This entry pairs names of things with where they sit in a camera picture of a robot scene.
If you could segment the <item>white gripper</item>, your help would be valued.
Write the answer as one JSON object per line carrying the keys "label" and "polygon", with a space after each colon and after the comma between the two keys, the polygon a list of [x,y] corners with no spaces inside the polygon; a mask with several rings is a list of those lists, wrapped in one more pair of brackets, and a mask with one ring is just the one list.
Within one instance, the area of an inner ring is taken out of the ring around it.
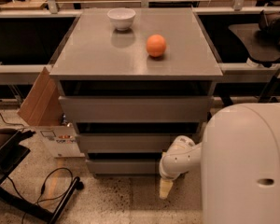
{"label": "white gripper", "polygon": [[159,171],[160,198],[166,199],[173,186],[173,181],[189,170],[195,143],[185,135],[179,135],[161,156]]}

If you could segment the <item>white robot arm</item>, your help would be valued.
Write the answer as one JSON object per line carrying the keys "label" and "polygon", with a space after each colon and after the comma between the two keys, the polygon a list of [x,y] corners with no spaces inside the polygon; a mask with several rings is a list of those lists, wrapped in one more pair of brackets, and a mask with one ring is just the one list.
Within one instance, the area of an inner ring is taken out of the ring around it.
{"label": "white robot arm", "polygon": [[219,110],[199,144],[179,135],[161,157],[160,197],[196,164],[203,224],[280,224],[280,103]]}

